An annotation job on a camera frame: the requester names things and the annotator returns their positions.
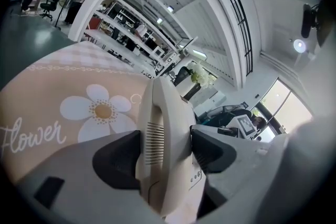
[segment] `vent slot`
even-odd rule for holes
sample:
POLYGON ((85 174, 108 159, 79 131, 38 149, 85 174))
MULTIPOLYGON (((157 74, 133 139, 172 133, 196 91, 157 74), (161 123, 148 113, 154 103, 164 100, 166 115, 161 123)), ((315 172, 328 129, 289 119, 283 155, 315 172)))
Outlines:
POLYGON ((164 127, 160 124, 148 122, 145 138, 145 164, 159 164, 163 162, 164 127))

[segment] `black railing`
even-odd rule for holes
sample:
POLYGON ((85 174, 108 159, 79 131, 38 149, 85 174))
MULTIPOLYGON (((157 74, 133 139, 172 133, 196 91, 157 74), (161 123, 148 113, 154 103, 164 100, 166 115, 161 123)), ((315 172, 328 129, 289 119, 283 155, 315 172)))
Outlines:
POLYGON ((230 0, 236 15, 237 23, 244 41, 244 52, 246 60, 246 75, 253 72, 253 54, 250 29, 248 27, 245 11, 240 0, 230 0))

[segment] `white flower bouquet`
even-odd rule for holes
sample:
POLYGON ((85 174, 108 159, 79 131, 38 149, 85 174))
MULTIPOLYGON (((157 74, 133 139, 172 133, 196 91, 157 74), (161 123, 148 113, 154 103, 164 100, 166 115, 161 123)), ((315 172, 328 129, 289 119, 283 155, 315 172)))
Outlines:
POLYGON ((199 83, 203 88, 207 88, 209 85, 213 84, 213 81, 209 78, 209 74, 200 64, 190 62, 187 65, 187 69, 192 72, 191 81, 193 83, 199 83))

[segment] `green floor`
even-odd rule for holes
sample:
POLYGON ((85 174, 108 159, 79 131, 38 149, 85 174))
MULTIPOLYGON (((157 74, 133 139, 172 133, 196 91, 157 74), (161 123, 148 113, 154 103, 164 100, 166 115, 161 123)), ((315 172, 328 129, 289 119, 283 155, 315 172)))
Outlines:
POLYGON ((38 59, 74 44, 39 16, 18 16, 12 6, 0 24, 0 89, 38 59))

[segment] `checkered pattern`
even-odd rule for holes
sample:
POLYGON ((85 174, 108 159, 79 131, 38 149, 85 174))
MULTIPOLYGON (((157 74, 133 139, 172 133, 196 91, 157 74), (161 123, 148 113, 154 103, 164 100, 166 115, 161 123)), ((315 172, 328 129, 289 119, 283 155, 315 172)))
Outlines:
POLYGON ((112 68, 135 72, 130 65, 122 62, 89 41, 83 41, 55 51, 38 60, 35 65, 36 64, 66 66, 80 65, 85 67, 112 68))

